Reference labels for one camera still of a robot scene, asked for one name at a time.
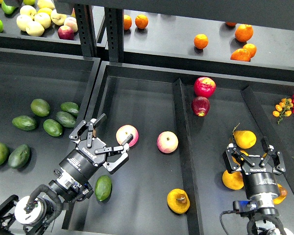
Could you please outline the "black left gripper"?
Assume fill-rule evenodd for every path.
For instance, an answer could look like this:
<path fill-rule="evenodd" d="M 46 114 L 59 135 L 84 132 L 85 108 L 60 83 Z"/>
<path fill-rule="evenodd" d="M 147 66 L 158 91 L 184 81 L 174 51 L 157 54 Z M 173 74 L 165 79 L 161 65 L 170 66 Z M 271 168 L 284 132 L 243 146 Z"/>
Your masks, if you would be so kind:
<path fill-rule="evenodd" d="M 114 174 L 129 159 L 129 143 L 133 135 L 128 137 L 119 146 L 106 147 L 99 138 L 93 139 L 93 131 L 106 120 L 106 114 L 90 121 L 82 120 L 69 134 L 69 139 L 77 144 L 60 163 L 63 172 L 67 172 L 76 182 L 83 185 L 94 173 L 103 166 L 110 174 Z M 81 140 L 81 135 L 87 131 L 87 138 Z M 114 162 L 107 159 L 119 155 Z"/>

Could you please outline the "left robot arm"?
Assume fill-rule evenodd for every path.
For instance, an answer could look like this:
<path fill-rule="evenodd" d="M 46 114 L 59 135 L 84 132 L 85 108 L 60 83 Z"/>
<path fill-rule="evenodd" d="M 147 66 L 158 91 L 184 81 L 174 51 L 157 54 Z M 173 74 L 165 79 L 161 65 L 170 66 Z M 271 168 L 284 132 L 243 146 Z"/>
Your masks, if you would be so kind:
<path fill-rule="evenodd" d="M 89 180 L 100 167 L 113 174 L 128 160 L 132 134 L 115 147 L 108 147 L 94 136 L 96 127 L 105 120 L 106 114 L 82 120 L 71 132 L 69 138 L 76 146 L 59 164 L 56 180 L 39 185 L 22 199 L 11 195 L 0 205 L 0 235 L 9 235 L 15 221 L 23 226 L 25 234 L 42 235 L 62 211 L 92 196 Z"/>

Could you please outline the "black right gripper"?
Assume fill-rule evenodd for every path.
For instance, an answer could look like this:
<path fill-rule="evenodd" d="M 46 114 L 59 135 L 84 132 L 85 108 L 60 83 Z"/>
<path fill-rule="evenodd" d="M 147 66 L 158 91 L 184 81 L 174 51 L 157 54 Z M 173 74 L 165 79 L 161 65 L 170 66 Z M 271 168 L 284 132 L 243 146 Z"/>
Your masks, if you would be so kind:
<path fill-rule="evenodd" d="M 259 165 L 252 165 L 252 160 L 238 148 L 234 137 L 222 154 L 226 169 L 229 173 L 242 171 L 245 193 L 247 198 L 254 198 L 261 193 L 269 193 L 273 198 L 279 196 L 276 175 L 286 171 L 283 154 L 275 151 L 269 144 L 268 138 L 261 139 L 264 154 Z"/>

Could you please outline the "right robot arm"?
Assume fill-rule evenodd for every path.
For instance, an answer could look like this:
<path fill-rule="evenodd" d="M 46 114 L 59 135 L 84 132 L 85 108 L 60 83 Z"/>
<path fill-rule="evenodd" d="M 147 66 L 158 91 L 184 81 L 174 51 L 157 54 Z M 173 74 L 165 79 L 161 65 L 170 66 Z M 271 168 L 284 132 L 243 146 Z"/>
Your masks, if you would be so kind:
<path fill-rule="evenodd" d="M 282 152 L 274 150 L 267 137 L 261 139 L 264 154 L 245 155 L 234 136 L 223 153 L 228 173 L 242 174 L 246 201 L 234 201 L 233 212 L 249 219 L 249 235 L 285 235 L 287 232 L 279 219 L 273 200 L 280 196 L 275 175 L 286 171 Z"/>

